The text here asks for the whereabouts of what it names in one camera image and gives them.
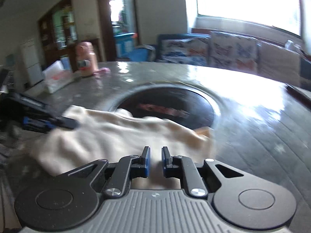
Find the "white plush toy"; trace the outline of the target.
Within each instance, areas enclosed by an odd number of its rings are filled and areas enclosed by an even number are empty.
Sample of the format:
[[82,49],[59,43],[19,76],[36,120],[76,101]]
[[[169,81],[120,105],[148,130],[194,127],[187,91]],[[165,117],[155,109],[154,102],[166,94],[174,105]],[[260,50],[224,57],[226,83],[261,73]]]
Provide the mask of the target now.
[[298,44],[295,44],[292,40],[288,40],[285,44],[285,48],[287,50],[291,50],[292,52],[297,52],[299,53],[300,55],[303,54],[303,52],[301,51],[301,46],[298,45]]

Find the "black round induction plate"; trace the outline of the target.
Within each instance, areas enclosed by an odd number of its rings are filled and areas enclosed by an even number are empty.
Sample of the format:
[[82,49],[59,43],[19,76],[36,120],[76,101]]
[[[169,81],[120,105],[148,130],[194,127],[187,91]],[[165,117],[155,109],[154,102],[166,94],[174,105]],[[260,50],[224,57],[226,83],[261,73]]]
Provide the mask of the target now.
[[220,111],[206,93],[190,87],[161,85],[144,88],[118,100],[110,111],[127,110],[135,118],[157,117],[189,129],[212,127]]

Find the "black remote control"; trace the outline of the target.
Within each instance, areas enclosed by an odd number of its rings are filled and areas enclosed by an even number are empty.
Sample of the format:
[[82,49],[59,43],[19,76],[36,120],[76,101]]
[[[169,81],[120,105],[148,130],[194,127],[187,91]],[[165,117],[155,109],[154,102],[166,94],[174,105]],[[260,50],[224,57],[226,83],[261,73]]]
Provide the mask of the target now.
[[311,100],[306,94],[302,93],[297,88],[289,84],[287,84],[285,88],[288,94],[291,95],[291,97],[293,97],[295,100],[297,100],[307,108],[311,107]]

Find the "butterfly cushion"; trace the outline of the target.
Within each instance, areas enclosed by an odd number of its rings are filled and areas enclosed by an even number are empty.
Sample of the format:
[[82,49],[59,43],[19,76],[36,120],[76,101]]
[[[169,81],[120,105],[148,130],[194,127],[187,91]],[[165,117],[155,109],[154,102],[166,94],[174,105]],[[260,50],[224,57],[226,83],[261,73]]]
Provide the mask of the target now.
[[211,32],[209,66],[257,74],[258,41],[253,37]]
[[207,66],[209,39],[192,37],[187,39],[166,39],[162,41],[160,61],[174,64]]

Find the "plain beige cushion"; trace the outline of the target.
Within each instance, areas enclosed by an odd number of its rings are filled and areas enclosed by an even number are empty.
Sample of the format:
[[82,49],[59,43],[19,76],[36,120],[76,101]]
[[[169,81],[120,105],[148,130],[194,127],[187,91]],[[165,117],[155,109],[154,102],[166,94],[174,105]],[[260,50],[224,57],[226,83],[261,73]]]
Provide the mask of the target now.
[[259,46],[259,76],[301,85],[301,57],[297,52],[264,41],[260,41]]

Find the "blue chair with cloth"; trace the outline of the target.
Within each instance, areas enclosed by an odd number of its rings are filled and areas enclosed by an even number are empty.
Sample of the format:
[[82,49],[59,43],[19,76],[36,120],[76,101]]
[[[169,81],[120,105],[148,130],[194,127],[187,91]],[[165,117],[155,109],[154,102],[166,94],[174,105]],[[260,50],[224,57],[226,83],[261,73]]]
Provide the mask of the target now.
[[156,49],[152,45],[139,45],[126,58],[132,62],[153,62],[156,59]]

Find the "window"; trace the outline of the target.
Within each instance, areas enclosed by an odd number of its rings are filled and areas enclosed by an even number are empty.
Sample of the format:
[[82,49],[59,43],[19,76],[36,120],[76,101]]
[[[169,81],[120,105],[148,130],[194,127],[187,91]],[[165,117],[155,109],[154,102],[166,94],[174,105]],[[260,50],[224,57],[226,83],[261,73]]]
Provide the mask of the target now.
[[299,0],[197,0],[198,14],[233,19],[301,34]]

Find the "dark blue sofa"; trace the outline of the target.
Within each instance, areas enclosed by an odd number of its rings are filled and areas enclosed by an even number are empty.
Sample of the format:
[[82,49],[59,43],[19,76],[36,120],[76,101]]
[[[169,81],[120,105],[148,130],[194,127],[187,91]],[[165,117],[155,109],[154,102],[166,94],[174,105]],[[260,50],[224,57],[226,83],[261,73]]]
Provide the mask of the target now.
[[[162,49],[162,41],[166,39],[187,39],[187,38],[192,38],[192,37],[207,37],[210,40],[210,35],[202,35],[202,34],[168,34],[168,35],[159,35],[158,37],[158,43],[156,47],[156,61],[157,62],[162,62],[160,61],[160,52]],[[259,63],[259,43],[261,40],[257,39],[258,41],[258,61],[257,64]],[[308,60],[304,54],[300,55],[301,57],[301,85],[299,87],[305,89],[305,90],[310,90],[310,60]],[[206,67],[211,67],[209,66],[209,52],[208,52],[208,64]]]

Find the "tissue pack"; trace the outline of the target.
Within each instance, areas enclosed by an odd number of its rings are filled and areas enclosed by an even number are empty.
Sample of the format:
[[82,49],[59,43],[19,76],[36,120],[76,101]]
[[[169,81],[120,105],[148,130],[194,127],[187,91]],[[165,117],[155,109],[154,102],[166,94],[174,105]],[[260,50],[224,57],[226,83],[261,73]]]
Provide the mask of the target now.
[[58,60],[43,71],[45,89],[53,94],[73,82],[71,69],[65,69],[63,63]]

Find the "pink cartoon water bottle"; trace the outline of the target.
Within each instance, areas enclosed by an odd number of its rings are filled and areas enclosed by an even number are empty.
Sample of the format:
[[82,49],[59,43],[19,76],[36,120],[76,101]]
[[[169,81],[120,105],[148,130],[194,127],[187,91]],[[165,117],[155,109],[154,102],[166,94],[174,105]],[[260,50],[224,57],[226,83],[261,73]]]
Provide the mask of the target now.
[[76,60],[82,77],[92,76],[98,70],[97,56],[90,42],[81,42],[76,46]]

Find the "left butterfly cushion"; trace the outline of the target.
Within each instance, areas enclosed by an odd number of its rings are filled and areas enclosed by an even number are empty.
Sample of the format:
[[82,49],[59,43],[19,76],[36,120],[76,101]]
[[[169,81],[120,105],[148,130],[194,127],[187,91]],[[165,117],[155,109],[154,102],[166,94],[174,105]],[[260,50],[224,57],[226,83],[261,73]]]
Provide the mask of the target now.
[[207,66],[209,39],[192,37],[187,39],[166,39],[162,41],[160,61],[174,64]]

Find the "middle butterfly cushion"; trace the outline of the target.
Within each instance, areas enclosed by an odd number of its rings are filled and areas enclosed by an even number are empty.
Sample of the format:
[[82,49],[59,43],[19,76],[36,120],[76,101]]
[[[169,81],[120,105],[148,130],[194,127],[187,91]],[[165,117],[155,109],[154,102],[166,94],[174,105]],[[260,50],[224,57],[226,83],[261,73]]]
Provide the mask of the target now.
[[253,37],[211,32],[209,66],[257,74],[258,41]]

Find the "dark wooden display cabinet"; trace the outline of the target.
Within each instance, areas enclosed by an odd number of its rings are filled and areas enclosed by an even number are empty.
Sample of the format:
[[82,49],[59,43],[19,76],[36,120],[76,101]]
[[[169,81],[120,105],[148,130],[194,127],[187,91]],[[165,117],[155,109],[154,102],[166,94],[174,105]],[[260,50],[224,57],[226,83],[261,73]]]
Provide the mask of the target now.
[[60,0],[38,20],[38,28],[47,67],[63,57],[75,63],[78,34],[72,0]]

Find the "cream sweatshirt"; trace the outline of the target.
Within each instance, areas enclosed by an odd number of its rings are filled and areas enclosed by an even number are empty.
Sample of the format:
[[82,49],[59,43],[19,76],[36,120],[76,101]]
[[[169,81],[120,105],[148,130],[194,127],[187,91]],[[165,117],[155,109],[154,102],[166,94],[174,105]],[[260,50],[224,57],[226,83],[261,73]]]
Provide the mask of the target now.
[[176,189],[179,181],[163,176],[162,147],[167,147],[172,155],[187,156],[198,163],[214,150],[213,130],[209,127],[191,130],[168,119],[134,118],[123,109],[111,113],[75,105],[63,115],[77,120],[78,128],[56,128],[24,146],[24,151],[52,176],[101,158],[116,163],[124,156],[141,154],[149,146],[150,176],[134,179],[132,187]]

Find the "white refrigerator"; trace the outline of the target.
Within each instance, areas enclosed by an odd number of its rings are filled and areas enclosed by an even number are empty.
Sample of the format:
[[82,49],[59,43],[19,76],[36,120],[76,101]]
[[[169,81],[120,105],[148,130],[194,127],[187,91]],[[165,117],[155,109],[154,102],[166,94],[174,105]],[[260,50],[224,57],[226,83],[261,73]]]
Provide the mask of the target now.
[[33,38],[21,44],[21,54],[28,83],[32,87],[43,80],[42,68]]

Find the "dark wooden door frame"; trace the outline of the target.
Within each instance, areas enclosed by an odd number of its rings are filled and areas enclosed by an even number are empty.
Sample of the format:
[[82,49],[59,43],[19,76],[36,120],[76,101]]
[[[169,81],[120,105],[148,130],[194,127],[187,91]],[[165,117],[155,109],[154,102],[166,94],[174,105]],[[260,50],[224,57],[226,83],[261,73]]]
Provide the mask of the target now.
[[109,0],[97,0],[101,40],[103,44],[105,60],[114,62],[117,59],[115,39],[113,36],[111,9]]

